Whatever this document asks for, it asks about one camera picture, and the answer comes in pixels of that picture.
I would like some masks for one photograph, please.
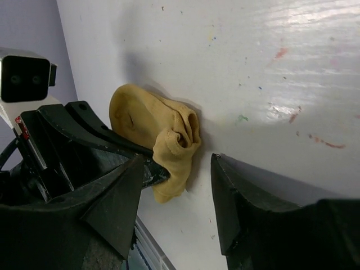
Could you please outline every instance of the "black cable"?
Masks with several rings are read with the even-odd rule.
[[[5,165],[5,163],[7,162],[9,157],[12,155],[12,153],[14,153],[14,151],[17,149],[17,143],[18,142],[19,142],[19,140],[17,138],[13,139],[5,147],[4,151],[2,151],[2,153],[0,154],[0,170]]]
[[[148,263],[147,260],[145,259],[144,254],[142,254],[142,252],[141,252],[139,246],[137,245],[137,243],[135,243],[134,246],[135,246],[137,252],[139,252],[139,255],[140,255],[141,259],[144,261],[147,269],[148,269],[148,270],[151,270],[151,267],[150,267],[149,263]]]

